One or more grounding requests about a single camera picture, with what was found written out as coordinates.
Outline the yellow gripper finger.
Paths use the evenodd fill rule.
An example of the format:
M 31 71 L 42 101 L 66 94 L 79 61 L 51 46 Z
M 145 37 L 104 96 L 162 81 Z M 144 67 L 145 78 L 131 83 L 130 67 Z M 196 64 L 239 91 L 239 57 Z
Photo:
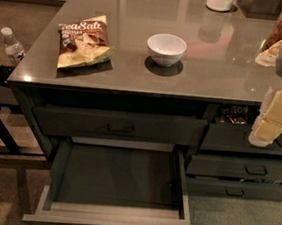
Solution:
M 282 128 L 266 122 L 261 117 L 255 120 L 249 133 L 249 143 L 256 147 L 266 147 L 282 134 Z

